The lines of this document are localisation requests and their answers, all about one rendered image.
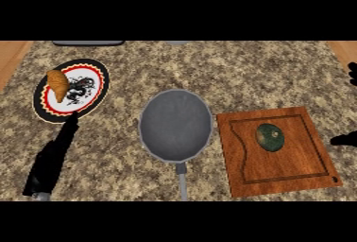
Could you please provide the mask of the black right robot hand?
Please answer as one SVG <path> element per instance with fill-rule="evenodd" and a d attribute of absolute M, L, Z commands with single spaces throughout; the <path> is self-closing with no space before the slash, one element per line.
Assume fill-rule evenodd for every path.
<path fill-rule="evenodd" d="M 357 63 L 352 62 L 349 65 L 350 83 L 357 87 Z M 331 139 L 332 146 L 357 147 L 357 130 L 350 134 L 341 134 Z"/>

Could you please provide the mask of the brown wooden cutting board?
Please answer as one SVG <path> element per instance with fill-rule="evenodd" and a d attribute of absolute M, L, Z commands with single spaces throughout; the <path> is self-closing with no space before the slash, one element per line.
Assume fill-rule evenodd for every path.
<path fill-rule="evenodd" d="M 285 137 L 273 152 L 257 141 L 257 128 L 265 124 L 276 126 Z M 235 197 L 344 184 L 306 108 L 222 113 L 217 126 Z"/>

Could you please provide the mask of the dark green squash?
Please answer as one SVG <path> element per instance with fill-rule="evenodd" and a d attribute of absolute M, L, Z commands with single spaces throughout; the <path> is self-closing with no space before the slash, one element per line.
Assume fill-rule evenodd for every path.
<path fill-rule="evenodd" d="M 285 145 L 284 131 L 271 123 L 265 123 L 259 126 L 256 138 L 260 147 L 269 152 L 276 152 Z"/>

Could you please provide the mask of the grey frying pan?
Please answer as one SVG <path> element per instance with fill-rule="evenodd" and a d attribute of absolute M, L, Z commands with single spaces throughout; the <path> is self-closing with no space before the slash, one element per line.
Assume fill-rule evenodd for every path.
<path fill-rule="evenodd" d="M 200 95 L 185 89 L 160 92 L 141 113 L 141 141 L 150 154 L 176 164 L 182 201 L 188 200 L 188 165 L 213 135 L 213 114 Z"/>

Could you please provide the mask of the black-rimmed decorated plate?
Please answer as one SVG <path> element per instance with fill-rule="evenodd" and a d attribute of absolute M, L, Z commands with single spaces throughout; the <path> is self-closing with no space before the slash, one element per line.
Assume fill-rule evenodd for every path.
<path fill-rule="evenodd" d="M 57 100 L 55 92 L 43 77 L 35 91 L 33 108 L 39 118 L 52 124 L 61 124 L 74 112 L 85 117 L 99 107 L 111 87 L 110 71 L 99 60 L 77 59 L 63 63 L 60 70 L 70 88 L 64 101 Z"/>

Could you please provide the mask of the dark grey flat appliance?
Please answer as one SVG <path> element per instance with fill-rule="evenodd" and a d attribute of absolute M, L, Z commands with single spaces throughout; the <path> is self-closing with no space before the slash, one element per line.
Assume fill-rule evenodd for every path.
<path fill-rule="evenodd" d="M 58 46 L 117 46 L 126 41 L 54 41 Z"/>

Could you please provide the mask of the golden brown croissant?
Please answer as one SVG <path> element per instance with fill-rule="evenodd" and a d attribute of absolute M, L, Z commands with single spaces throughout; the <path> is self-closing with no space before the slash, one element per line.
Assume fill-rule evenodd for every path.
<path fill-rule="evenodd" d="M 70 89 L 70 82 L 61 70 L 51 70 L 48 72 L 48 85 L 54 90 L 57 101 L 63 103 Z"/>

